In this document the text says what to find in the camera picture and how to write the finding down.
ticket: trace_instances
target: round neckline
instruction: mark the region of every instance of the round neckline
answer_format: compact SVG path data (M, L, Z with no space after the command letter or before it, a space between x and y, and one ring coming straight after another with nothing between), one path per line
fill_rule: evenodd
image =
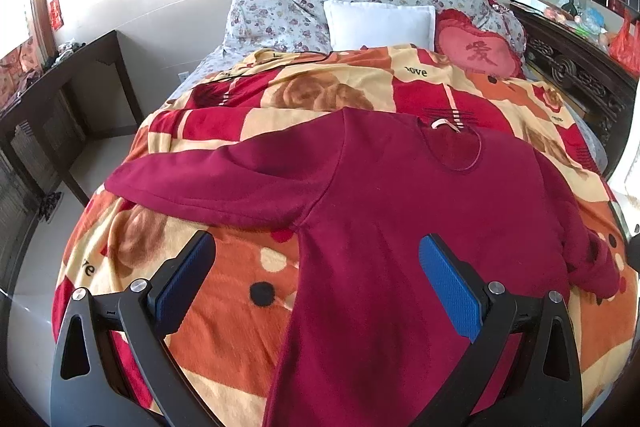
M485 147L484 147L484 139L482 139L482 135L476 130L475 127L467 125L460 132L471 132L471 133L476 135L476 137L478 138L478 154L476 154L476 157L473 159L473 161L469 164L468 167L465 167L465 168L462 168L462 169L456 169L454 167L449 167L448 165L443 163L436 156L436 153L433 152L433 149L431 149L431 146L429 145L429 141L427 140L427 137L422 132L421 126L423 126L423 125L428 126L429 124L424 123L420 119L420 117L416 116L415 117L415 129L418 132L418 134L420 134L420 138L424 142L424 145L425 145L425 147L426 147L426 149L428 151L428 154L431 157L431 159L433 159L434 162L436 162L442 169L446 170L447 172L455 172L456 174L469 174L470 172L473 172L474 170L476 170L476 168L478 168L478 165L480 164L480 162L482 160L482 156L484 154Z

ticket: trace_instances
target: colorful fleece blanket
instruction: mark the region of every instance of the colorful fleece blanket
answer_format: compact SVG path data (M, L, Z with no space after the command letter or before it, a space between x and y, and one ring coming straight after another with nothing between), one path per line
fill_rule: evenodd
M609 243L622 276L614 297L601 301L573 289L568 303L588 407L616 379L629 355L638 275L626 265L623 239L609 210L610 191L549 85L465 73L447 57L410 45L330 55L259 50L149 115L125 161L214 149L345 106L501 130L532 144L559 169L585 225ZM149 279L200 229L216 238L216 263L180 330L166 344L225 425L258 427L296 299L298 244L289 230L206 227L152 212L100 187L63 255L53 302L54 336L75 288L85 286L100 295L122 291L134 279ZM270 306L252 301L255 282L275 288ZM137 400L158 411L126 338L120 333L112 338Z

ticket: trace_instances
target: metal bolt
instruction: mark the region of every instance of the metal bolt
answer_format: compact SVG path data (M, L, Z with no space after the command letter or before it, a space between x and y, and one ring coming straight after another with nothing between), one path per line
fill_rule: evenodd
M84 299L85 295L86 295L86 288L78 288L76 291L74 291L71 294L71 298L74 301L81 301L82 299Z
M136 279L131 283L129 288L135 293L142 292L142 290L146 288L146 281L144 279Z
M504 293L504 284L492 281L489 283L489 291L494 295L502 295Z
M551 290L549 292L549 298L555 303L562 302L562 295L560 292L557 292L556 290Z

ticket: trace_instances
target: sweatshirt sleeve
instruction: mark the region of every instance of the sweatshirt sleeve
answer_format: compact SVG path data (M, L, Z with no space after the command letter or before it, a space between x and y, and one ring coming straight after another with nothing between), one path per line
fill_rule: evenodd
M150 154L118 167L104 186L206 225L295 227L324 195L343 145L339 111L216 150Z
M540 152L534 152L546 193L564 230L562 256L569 282L599 298L612 297L618 292L620 273L609 247L585 227L574 194L555 165Z

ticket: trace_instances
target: heart cushion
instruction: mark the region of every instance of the heart cushion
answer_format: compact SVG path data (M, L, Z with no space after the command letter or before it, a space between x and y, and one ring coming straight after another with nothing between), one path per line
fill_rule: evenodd
M461 11L444 10L436 17L435 48L465 71L524 78L520 58L504 37L479 30Z

